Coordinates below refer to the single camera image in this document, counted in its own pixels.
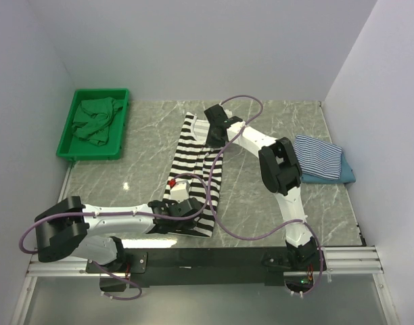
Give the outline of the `blue white striped tank top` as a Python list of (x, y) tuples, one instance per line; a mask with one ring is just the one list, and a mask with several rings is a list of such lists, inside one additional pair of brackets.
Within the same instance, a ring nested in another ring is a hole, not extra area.
[(342, 148), (307, 135), (297, 135), (294, 151), (304, 174), (337, 180), (342, 172)]

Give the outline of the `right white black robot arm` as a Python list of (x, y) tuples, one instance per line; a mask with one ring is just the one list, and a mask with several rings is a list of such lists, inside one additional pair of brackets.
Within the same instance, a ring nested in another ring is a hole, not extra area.
[(285, 230), (287, 262), (293, 269), (302, 270), (319, 261), (323, 267), (323, 251), (317, 236), (306, 222), (301, 199), (302, 171), (291, 141), (275, 139), (247, 126), (241, 118), (228, 117), (219, 104), (204, 111), (209, 122), (206, 144), (225, 149), (237, 144), (258, 158), (262, 182), (274, 194)]

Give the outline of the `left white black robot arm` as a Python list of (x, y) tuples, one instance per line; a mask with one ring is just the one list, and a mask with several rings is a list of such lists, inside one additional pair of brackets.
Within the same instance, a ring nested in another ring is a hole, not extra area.
[(119, 233), (167, 234), (194, 227), (203, 205), (195, 198), (181, 202), (154, 200), (135, 207), (97, 207), (71, 196), (34, 221), (38, 258), (42, 263), (69, 256), (98, 262), (110, 272), (126, 263)]

